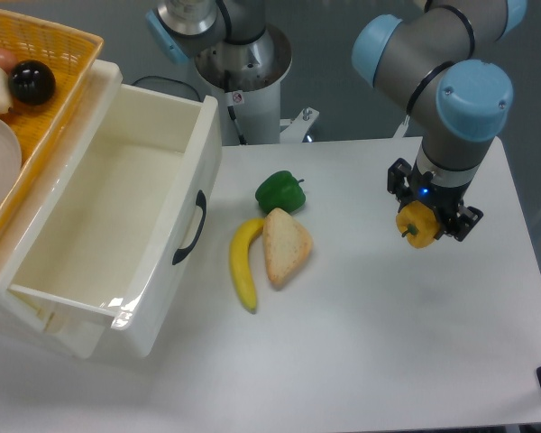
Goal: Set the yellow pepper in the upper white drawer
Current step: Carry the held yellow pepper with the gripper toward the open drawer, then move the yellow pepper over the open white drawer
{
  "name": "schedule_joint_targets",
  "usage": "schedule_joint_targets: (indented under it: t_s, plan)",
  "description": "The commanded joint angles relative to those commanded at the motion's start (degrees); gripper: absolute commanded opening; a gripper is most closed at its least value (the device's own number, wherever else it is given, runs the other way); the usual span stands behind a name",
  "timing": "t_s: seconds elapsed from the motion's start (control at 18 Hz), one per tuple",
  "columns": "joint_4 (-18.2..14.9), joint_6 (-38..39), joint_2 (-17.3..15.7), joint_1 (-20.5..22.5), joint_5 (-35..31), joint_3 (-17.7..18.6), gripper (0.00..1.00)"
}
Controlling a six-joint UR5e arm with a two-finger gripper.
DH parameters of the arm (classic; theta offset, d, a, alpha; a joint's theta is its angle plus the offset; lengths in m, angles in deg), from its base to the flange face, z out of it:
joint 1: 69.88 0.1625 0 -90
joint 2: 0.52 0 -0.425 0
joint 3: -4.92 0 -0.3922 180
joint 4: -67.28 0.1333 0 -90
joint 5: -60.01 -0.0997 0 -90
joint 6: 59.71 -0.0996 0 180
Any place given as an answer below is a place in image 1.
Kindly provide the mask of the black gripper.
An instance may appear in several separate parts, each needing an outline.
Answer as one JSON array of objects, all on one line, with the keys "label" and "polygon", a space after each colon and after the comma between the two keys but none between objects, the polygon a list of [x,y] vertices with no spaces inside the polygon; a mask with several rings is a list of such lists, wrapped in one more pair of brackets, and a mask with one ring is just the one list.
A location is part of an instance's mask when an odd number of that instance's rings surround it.
[{"label": "black gripper", "polygon": [[446,235],[463,241],[483,218],[477,207],[467,207],[463,196],[467,182],[457,187],[444,187],[432,182],[430,172],[422,174],[402,158],[398,158],[387,172],[387,191],[399,202],[399,211],[413,201],[420,201],[436,215],[439,229],[436,240]]}]

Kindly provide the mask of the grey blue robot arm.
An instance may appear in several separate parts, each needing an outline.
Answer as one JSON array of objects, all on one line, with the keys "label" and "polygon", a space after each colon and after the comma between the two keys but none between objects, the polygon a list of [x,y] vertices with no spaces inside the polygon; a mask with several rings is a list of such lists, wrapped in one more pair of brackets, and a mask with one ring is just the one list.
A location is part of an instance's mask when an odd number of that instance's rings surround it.
[{"label": "grey blue robot arm", "polygon": [[[397,160],[387,189],[399,203],[398,229],[422,248],[443,235],[463,240],[481,220],[463,197],[513,102],[508,75],[475,58],[523,19],[523,1],[427,1],[406,23],[391,14],[357,36],[353,68],[425,128],[414,162]],[[292,61],[262,1],[162,1],[146,15],[157,45],[191,61],[211,87],[233,143],[275,143],[279,85]]]}]

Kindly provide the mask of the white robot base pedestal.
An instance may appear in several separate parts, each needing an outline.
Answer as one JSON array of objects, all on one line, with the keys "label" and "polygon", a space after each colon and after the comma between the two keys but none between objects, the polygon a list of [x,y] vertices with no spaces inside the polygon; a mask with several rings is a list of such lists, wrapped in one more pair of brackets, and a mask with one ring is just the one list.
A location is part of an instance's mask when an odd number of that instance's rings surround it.
[{"label": "white robot base pedestal", "polygon": [[277,27],[268,24],[249,44],[221,41],[199,53],[194,62],[217,99],[223,145],[311,141],[317,110],[305,107],[294,118],[280,113],[280,85],[289,73],[292,50]]}]

